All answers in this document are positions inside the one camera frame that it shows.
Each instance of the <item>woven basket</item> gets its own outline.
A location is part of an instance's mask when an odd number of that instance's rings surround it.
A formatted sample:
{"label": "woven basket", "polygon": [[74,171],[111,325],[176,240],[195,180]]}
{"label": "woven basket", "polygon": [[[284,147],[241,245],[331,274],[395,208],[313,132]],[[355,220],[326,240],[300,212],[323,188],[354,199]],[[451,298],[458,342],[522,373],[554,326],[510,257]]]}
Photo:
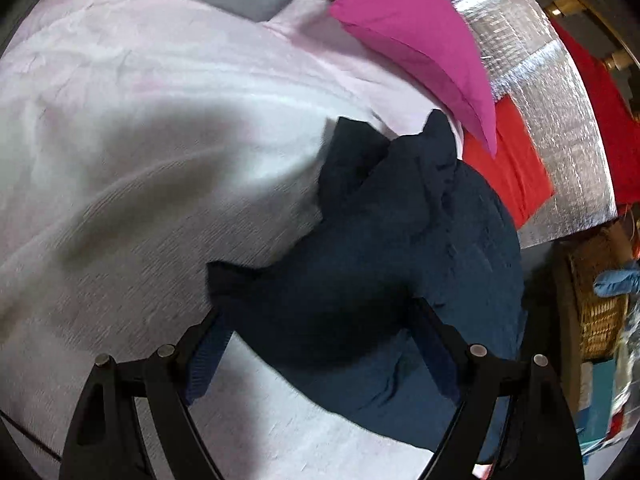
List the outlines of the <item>woven basket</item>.
{"label": "woven basket", "polygon": [[593,293],[593,282],[603,270],[619,269],[625,263],[627,253],[627,259],[630,259],[630,244],[622,226],[615,223],[602,228],[567,254],[580,322],[583,361],[610,358],[616,349],[628,295],[600,298]]}

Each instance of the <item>dark red fabric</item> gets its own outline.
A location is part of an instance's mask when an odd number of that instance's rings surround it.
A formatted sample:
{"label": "dark red fabric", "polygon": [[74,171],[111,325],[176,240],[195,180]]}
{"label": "dark red fabric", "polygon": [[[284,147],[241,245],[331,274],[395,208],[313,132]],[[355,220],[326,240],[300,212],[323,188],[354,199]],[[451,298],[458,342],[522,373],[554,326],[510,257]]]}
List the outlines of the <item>dark red fabric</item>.
{"label": "dark red fabric", "polygon": [[498,147],[495,158],[465,132],[462,159],[484,176],[519,229],[553,196],[554,187],[509,95],[496,103],[495,119]]}
{"label": "dark red fabric", "polygon": [[553,26],[582,77],[607,154],[618,206],[640,202],[640,124],[626,107],[616,84],[594,58],[556,22]]}

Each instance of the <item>red cloth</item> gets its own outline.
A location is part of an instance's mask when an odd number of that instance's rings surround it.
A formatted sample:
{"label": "red cloth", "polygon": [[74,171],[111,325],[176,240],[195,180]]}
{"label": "red cloth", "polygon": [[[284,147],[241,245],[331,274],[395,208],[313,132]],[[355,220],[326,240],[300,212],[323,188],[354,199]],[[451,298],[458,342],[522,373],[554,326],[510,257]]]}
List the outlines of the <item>red cloth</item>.
{"label": "red cloth", "polygon": [[602,136],[616,203],[640,202],[640,124],[636,123],[602,62],[556,22],[553,26],[574,59]]}
{"label": "red cloth", "polygon": [[462,159],[494,188],[519,229],[553,196],[554,187],[509,95],[496,103],[495,119],[495,159],[466,132]]}

